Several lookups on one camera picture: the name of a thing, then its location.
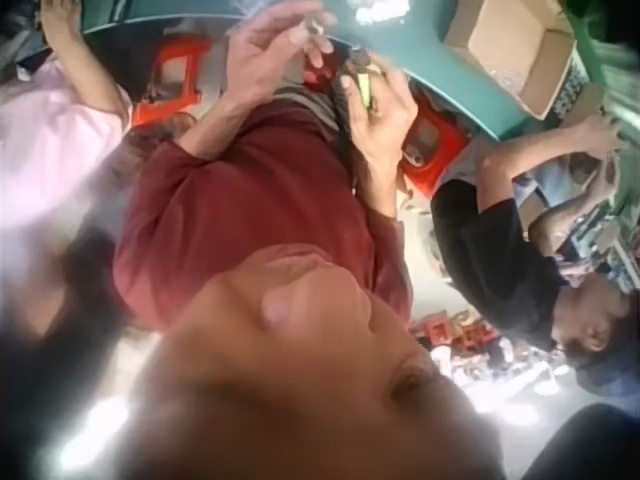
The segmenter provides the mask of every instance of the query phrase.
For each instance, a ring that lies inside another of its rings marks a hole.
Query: small object in hand
[[[324,27],[318,20],[315,18],[307,18],[305,20],[305,27],[309,31],[312,36],[322,36],[324,35]]]
[[[380,68],[371,61],[371,56],[363,48],[354,48],[351,50],[351,63],[353,65],[360,95],[362,96],[362,104],[367,110],[372,110],[373,96],[371,94],[371,77],[373,74],[380,74]]]

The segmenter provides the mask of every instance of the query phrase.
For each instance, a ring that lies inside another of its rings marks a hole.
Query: hand
[[[308,18],[324,27],[336,23],[321,1],[289,0],[237,28],[229,42],[226,95],[250,106],[270,101],[287,63],[301,52],[322,67],[322,54],[333,52],[333,45],[324,35],[311,35],[305,26]]]
[[[618,137],[620,127],[610,117],[593,115],[575,128],[580,151],[599,160],[606,161],[616,150],[627,148],[627,143]]]
[[[587,193],[600,203],[616,194],[620,186],[620,168],[616,161],[607,160],[600,165],[596,176],[587,186]]]
[[[372,73],[371,91],[375,110],[367,111],[353,78],[343,76],[342,86],[349,102],[351,138],[362,153],[369,175],[376,181],[396,184],[403,145],[418,114],[404,72],[371,53],[382,74]]]
[[[42,27],[51,48],[82,38],[81,15],[80,0],[42,0]]]

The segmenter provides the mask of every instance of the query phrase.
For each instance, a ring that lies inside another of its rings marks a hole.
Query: plastic chair
[[[211,49],[211,45],[211,41],[202,35],[176,34],[166,37],[165,44],[156,58],[152,78],[160,78],[162,67],[168,61],[185,58],[182,91],[178,97],[169,100],[150,98],[139,103],[133,112],[134,126],[163,120],[184,108],[200,103],[202,93],[197,88],[200,60]]]
[[[407,145],[413,145],[412,140],[415,142],[419,138],[421,128],[425,124],[435,128],[438,132],[438,145],[432,155],[427,155],[427,152],[419,152],[424,160],[424,165],[414,165],[405,158],[400,166],[411,183],[423,195],[427,198],[433,198],[440,176],[466,148],[469,144],[469,138],[463,130],[451,124],[445,115],[435,111],[426,95],[418,93],[415,100],[419,109],[418,118],[409,132]]]
[[[325,93],[331,87],[331,82],[338,73],[340,61],[337,53],[324,56],[322,68],[314,67],[309,59],[305,59],[304,65],[304,86],[316,93]]]

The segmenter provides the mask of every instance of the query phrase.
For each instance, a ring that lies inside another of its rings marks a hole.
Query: hair
[[[629,295],[631,308],[624,317],[613,317],[607,346],[599,351],[588,350],[578,340],[567,343],[564,353],[567,363],[576,370],[615,362],[616,357],[631,349],[637,349],[640,342],[640,291]]]

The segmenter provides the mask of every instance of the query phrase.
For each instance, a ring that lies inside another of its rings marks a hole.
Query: red shirt
[[[147,163],[118,247],[115,281],[143,326],[165,330],[204,284],[252,253],[310,244],[409,320],[400,225],[354,197],[347,170],[302,106],[255,110],[216,161],[174,143]]]

